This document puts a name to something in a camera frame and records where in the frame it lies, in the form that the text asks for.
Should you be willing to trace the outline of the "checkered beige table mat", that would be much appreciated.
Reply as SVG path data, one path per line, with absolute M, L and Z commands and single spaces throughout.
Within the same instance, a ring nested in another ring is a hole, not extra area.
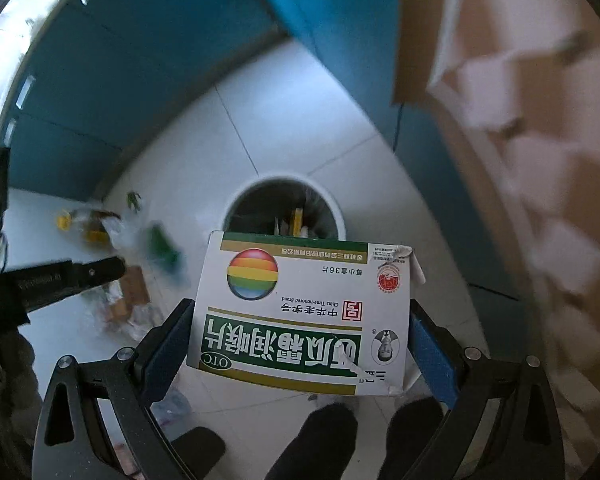
M 570 479 L 600 479 L 600 2 L 399 0 L 428 107 L 548 357 Z

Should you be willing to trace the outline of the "green white medicine box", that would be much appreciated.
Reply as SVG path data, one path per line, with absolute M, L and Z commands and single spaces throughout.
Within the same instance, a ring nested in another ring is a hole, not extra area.
M 238 382 L 332 396 L 400 396 L 420 376 L 408 350 L 404 245 L 214 231 L 187 364 Z

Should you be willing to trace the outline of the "black round stool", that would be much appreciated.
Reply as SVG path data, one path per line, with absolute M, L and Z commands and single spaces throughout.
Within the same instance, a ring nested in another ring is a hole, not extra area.
M 211 429 L 195 427 L 172 441 L 174 450 L 192 475 L 205 479 L 226 452 L 224 440 Z

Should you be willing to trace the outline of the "green white sachet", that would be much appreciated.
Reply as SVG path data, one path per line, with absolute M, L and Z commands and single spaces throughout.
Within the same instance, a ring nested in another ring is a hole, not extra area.
M 148 226 L 147 251 L 149 259 L 169 280 L 178 285 L 186 283 L 184 256 L 161 223 Z

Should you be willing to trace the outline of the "blue kitchen cabinets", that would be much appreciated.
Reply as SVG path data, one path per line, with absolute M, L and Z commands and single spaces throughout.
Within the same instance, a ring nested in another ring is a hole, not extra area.
M 152 299 L 195 295 L 210 231 L 238 188 L 294 172 L 334 196 L 348 237 L 412 245 L 428 314 L 495 359 L 528 348 L 524 300 L 423 106 L 392 99 L 398 0 L 28 0 L 0 28 L 0 144 L 23 205 L 9 255 L 71 248 L 30 203 L 129 191 L 178 248 L 133 247 Z

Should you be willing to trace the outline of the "white round trash bin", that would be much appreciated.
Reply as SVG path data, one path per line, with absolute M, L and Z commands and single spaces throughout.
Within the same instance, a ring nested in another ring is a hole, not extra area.
M 302 210 L 301 227 L 309 238 L 345 240 L 347 227 L 340 206 L 326 188 L 292 172 L 269 172 L 248 181 L 228 200 L 219 230 L 249 234 L 291 234 L 291 216 Z

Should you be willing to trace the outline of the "brown cardboard box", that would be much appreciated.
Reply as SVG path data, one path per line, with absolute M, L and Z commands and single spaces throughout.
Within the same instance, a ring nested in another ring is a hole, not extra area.
M 140 266 L 130 266 L 122 278 L 106 287 L 106 313 L 109 321 L 127 321 L 136 307 L 149 303 L 150 296 Z

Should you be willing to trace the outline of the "green vegetable scrap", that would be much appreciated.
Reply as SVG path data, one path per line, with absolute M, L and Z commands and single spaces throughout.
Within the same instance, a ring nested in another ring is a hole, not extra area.
M 140 194 L 135 191 L 129 191 L 126 193 L 126 206 L 130 211 L 136 214 L 143 209 L 143 199 Z

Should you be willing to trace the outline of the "white plastic bag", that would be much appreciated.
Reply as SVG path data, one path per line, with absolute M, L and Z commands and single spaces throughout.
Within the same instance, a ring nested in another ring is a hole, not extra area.
M 147 252 L 147 220 L 140 214 L 102 220 L 111 246 L 123 255 L 143 256 Z

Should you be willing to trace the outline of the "yellow capped oil bottle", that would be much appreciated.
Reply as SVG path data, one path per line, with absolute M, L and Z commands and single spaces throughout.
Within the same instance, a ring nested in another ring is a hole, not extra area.
M 109 219 L 120 220 L 121 217 L 112 211 L 83 207 L 58 214 L 56 226 L 62 232 L 75 232 L 87 244 L 106 246 L 110 238 L 104 221 Z

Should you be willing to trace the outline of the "crumpled clear plastic bags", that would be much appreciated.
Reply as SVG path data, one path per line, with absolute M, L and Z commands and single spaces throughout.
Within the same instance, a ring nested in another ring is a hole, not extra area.
M 85 324 L 96 334 L 117 335 L 139 344 L 164 317 L 151 302 L 139 304 L 125 296 L 119 281 L 82 292 L 85 302 Z

